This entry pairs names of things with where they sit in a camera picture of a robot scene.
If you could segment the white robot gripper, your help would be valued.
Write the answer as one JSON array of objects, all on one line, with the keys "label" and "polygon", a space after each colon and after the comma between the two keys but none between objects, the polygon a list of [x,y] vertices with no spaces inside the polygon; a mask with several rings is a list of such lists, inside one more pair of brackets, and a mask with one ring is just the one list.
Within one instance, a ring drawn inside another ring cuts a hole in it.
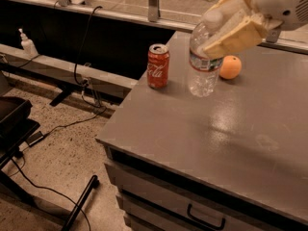
[{"label": "white robot gripper", "polygon": [[[253,14],[250,2],[258,13]],[[308,0],[219,0],[201,20],[223,25],[202,45],[213,60],[260,44],[281,25],[284,31],[306,25]]]}]

